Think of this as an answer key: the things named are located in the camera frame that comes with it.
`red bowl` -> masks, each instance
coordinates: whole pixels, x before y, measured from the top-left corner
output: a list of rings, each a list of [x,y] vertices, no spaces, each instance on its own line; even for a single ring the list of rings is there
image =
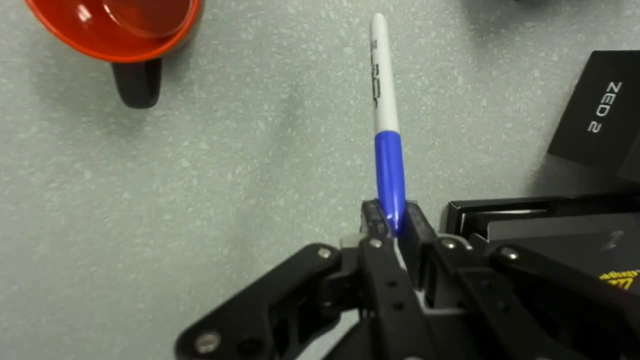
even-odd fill
[[[102,0],[27,0],[36,18],[64,44],[118,65],[163,59],[183,44],[202,10],[202,0],[184,3],[190,3],[190,8],[179,32],[164,38],[145,38],[114,22]]]

